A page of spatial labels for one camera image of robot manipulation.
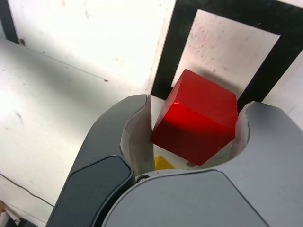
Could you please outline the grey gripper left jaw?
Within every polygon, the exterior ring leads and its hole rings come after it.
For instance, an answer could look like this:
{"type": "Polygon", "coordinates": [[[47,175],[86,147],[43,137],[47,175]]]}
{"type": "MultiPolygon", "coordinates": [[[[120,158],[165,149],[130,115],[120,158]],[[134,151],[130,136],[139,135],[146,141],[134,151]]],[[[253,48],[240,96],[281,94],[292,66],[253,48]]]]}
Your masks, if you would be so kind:
{"type": "Polygon", "coordinates": [[[150,95],[133,95],[89,130],[49,217],[49,227],[99,227],[136,176],[155,169],[150,95]]]}

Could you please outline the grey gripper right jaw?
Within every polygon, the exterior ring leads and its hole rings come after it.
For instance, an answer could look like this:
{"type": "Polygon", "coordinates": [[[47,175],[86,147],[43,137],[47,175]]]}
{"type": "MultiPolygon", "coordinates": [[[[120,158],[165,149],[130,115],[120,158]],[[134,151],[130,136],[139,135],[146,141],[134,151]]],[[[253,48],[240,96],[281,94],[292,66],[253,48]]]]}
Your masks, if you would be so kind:
{"type": "Polygon", "coordinates": [[[251,102],[229,161],[157,175],[126,191],[105,227],[300,227],[303,132],[280,108],[251,102]]]}

